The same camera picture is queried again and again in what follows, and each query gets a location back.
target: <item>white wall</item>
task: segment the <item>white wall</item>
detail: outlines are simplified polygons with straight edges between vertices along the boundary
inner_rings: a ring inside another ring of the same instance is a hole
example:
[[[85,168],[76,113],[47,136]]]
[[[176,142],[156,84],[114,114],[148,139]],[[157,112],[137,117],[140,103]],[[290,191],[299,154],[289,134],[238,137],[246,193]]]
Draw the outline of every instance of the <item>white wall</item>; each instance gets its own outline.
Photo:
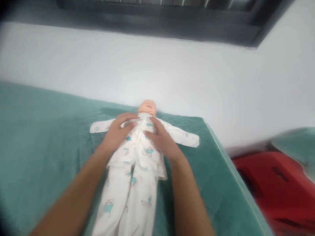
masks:
[[[230,154],[315,125],[315,1],[296,0],[258,49],[6,23],[0,78],[200,116]]]

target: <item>hand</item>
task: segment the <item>hand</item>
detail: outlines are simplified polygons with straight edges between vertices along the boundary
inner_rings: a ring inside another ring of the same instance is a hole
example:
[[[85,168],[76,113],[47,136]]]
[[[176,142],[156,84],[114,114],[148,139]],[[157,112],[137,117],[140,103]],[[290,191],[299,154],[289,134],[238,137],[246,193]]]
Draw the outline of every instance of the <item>hand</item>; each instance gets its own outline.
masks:
[[[145,136],[152,140],[156,148],[161,151],[171,163],[183,158],[185,159],[184,154],[161,122],[155,117],[150,117],[150,120],[154,123],[154,126],[157,129],[157,134],[146,130],[144,131]]]
[[[138,119],[138,115],[134,113],[123,113],[116,117],[109,127],[107,134],[101,144],[104,148],[105,153],[110,156],[124,141],[127,134],[134,128],[137,124],[136,122],[130,123],[124,128],[121,127],[121,124],[130,120]]]

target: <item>shirt sleeve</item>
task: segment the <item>shirt sleeve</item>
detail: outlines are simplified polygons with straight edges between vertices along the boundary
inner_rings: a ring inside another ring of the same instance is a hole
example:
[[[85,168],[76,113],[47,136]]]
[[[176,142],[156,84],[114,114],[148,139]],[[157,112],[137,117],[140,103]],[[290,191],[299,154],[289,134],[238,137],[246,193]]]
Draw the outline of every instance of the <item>shirt sleeve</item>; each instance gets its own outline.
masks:
[[[94,122],[90,128],[90,133],[107,132],[108,128],[110,127],[110,125],[112,124],[114,120],[115,119]]]
[[[194,148],[199,146],[198,135],[188,133],[180,128],[172,126],[170,123],[167,123],[159,118],[157,119],[162,123],[166,131],[170,134],[170,136],[176,143]]]

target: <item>black window frame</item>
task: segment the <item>black window frame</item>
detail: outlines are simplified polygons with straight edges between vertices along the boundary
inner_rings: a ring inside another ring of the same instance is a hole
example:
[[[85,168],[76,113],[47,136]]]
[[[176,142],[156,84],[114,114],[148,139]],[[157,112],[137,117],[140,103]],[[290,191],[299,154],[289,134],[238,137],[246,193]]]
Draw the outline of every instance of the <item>black window frame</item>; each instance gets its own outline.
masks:
[[[264,9],[267,1],[256,0],[250,11],[242,12],[95,0],[29,0],[16,4],[17,10],[6,20],[256,48],[294,0],[273,0],[277,7]]]

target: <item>window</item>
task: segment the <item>window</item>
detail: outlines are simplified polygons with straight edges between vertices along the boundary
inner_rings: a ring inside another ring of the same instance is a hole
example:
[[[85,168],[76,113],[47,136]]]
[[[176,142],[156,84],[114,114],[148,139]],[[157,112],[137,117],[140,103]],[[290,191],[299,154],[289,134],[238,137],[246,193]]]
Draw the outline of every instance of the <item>window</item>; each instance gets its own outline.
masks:
[[[7,20],[258,47],[293,1],[24,0]]]

